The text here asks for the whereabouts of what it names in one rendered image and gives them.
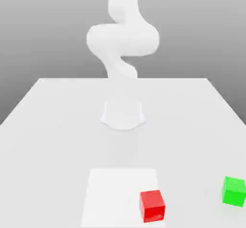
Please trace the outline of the small red cube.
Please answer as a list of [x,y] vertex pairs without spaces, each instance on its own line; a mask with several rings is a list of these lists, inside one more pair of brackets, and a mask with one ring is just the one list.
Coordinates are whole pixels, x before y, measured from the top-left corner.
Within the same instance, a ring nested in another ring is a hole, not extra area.
[[140,192],[139,209],[144,223],[164,220],[165,202],[161,191],[149,190]]

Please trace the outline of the small green cube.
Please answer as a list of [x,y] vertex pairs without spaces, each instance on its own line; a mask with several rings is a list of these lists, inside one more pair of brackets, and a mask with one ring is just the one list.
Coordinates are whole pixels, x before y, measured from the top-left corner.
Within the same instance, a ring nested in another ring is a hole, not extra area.
[[243,179],[225,177],[221,190],[222,202],[243,207],[246,199],[246,183]]

